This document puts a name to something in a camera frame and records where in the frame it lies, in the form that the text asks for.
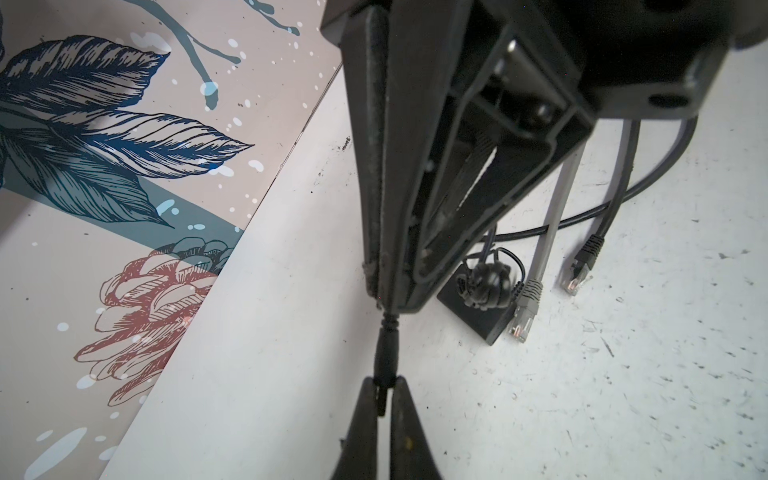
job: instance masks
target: floral patterned panel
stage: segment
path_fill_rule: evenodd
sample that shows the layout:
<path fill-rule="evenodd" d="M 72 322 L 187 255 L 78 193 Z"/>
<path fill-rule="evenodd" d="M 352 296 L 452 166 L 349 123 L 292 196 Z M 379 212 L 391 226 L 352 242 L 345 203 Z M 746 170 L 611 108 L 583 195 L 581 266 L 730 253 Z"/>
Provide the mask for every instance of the floral patterned panel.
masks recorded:
<path fill-rule="evenodd" d="M 0 0 L 0 478 L 99 477 L 336 73 L 323 7 Z"/>

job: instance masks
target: white surface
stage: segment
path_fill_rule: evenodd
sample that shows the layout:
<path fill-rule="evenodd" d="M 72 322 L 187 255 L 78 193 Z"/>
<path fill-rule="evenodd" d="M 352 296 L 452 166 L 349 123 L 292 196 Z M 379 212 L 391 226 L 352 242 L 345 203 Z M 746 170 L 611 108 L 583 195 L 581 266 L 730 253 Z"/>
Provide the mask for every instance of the white surface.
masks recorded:
<path fill-rule="evenodd" d="M 766 78 L 768 45 L 731 55 L 690 150 L 624 205 L 575 299 L 554 288 L 555 276 L 588 227 L 558 235 L 526 344 L 504 335 L 488 347 L 434 299 L 402 319 L 401 373 L 446 480 L 765 478 Z M 363 287 L 342 79 L 104 478 L 332 472 L 381 318 Z M 620 128 L 599 124 L 566 214 L 602 200 Z M 676 132 L 675 123 L 644 123 L 635 179 Z M 499 230 L 538 225 L 553 184 Z M 530 261 L 533 246 L 510 247 Z M 388 426 L 380 432 L 385 439 Z"/>

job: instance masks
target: white tabletop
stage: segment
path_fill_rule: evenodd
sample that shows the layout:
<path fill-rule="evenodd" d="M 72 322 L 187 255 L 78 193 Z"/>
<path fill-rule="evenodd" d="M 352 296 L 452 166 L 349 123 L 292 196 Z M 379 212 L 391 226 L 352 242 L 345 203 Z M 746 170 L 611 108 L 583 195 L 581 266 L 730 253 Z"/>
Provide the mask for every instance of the white tabletop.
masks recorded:
<path fill-rule="evenodd" d="M 401 318 L 400 372 L 452 478 L 765 478 L 768 44 L 732 54 L 689 151 L 618 214 L 575 298 L 555 285 L 526 344 L 485 343 L 439 301 Z M 601 121 L 566 206 L 602 201 Z M 672 122 L 644 122 L 636 180 Z M 334 81 L 103 478 L 328 478 L 381 313 L 365 294 L 343 76 Z M 500 232 L 540 224 L 554 176 Z M 534 240 L 507 247 L 529 262 Z M 387 478 L 389 423 L 379 425 Z"/>

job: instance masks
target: screw hole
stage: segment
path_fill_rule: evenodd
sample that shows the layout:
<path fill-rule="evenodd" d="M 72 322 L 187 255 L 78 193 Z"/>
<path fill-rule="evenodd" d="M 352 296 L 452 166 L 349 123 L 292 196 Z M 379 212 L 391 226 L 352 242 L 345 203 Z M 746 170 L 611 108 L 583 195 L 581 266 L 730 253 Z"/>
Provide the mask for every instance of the screw hole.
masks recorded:
<path fill-rule="evenodd" d="M 688 105 L 688 99 L 683 95 L 656 94 L 648 97 L 648 103 L 659 108 L 682 108 Z"/>
<path fill-rule="evenodd" d="M 644 0 L 643 5 L 647 10 L 660 13 L 679 12 L 690 5 L 691 0 Z"/>

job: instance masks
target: scratch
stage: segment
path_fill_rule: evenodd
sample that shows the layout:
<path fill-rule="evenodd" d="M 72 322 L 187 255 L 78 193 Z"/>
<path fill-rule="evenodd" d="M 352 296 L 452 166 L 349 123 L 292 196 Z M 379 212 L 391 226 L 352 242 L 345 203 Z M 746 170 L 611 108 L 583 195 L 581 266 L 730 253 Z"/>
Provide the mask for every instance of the scratch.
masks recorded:
<path fill-rule="evenodd" d="M 603 337 L 600 337 L 600 340 L 603 341 L 603 345 L 605 345 L 605 348 L 608 349 L 608 353 L 611 354 L 611 358 L 615 358 L 615 355 L 614 355 L 613 351 L 611 350 L 610 346 L 608 346 L 608 342 L 606 342 Z"/>

